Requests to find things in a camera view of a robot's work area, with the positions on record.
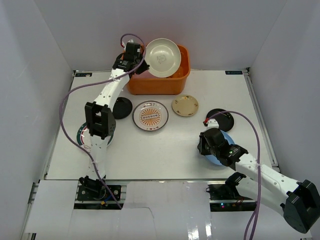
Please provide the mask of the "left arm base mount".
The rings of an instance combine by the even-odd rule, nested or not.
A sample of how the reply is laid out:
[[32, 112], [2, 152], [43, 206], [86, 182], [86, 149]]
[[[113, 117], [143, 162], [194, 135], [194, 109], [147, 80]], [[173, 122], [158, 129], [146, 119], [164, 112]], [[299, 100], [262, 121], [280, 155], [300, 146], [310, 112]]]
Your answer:
[[119, 201], [122, 186], [109, 184], [108, 188], [110, 190], [107, 190], [99, 179], [90, 179], [88, 176], [80, 177], [76, 200], [79, 202], [101, 201], [103, 204], [108, 201]]

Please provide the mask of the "blue plate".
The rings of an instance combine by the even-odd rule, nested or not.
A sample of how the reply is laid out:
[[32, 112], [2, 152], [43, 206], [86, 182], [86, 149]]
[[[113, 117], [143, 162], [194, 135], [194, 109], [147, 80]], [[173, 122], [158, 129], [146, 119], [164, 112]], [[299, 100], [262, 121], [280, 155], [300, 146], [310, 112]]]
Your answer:
[[[234, 140], [231, 138], [231, 136], [224, 131], [221, 131], [222, 135], [224, 136], [224, 139], [227, 140], [227, 142], [231, 145], [231, 144], [235, 144]], [[202, 156], [205, 156], [205, 158], [210, 161], [211, 163], [213, 163], [214, 165], [217, 166], [223, 166], [220, 161], [212, 154], [210, 154], [209, 150], [206, 149], [206, 145], [202, 145]]]

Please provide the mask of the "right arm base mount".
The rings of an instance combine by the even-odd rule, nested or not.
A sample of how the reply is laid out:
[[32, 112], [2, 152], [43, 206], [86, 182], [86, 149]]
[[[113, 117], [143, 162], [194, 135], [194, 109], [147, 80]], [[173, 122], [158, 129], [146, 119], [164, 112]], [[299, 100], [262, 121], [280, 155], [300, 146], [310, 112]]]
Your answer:
[[209, 194], [210, 211], [213, 212], [252, 212], [257, 202], [239, 195], [235, 187], [226, 184], [209, 184], [205, 191]]

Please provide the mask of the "cream plate with bear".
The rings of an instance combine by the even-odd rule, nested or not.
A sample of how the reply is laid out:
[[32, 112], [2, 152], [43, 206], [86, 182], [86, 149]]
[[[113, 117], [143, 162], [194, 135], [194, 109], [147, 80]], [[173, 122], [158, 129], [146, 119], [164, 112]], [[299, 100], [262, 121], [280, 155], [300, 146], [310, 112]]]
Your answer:
[[170, 39], [157, 38], [146, 46], [145, 61], [149, 65], [149, 73], [157, 78], [167, 78], [180, 67], [181, 52]]

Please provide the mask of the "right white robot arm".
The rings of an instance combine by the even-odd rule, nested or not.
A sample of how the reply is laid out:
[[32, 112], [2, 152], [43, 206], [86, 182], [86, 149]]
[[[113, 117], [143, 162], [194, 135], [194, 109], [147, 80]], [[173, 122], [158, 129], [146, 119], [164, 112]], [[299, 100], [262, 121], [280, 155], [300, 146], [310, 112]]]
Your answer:
[[201, 155], [212, 155], [235, 171], [224, 184], [229, 198], [256, 200], [282, 215], [289, 226], [302, 234], [319, 219], [320, 194], [311, 181], [298, 181], [259, 164], [246, 149], [229, 144], [217, 128], [201, 132], [197, 148]]

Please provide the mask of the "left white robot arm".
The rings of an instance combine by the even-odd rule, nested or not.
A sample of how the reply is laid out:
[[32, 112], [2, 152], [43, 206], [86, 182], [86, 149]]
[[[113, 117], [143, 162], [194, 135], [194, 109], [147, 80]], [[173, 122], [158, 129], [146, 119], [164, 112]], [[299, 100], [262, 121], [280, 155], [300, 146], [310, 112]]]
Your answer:
[[95, 181], [106, 176], [107, 147], [116, 129], [114, 105], [131, 76], [148, 68], [143, 59], [142, 46], [129, 41], [122, 56], [115, 60], [108, 82], [100, 94], [93, 102], [85, 104], [85, 120], [91, 142], [87, 179]]

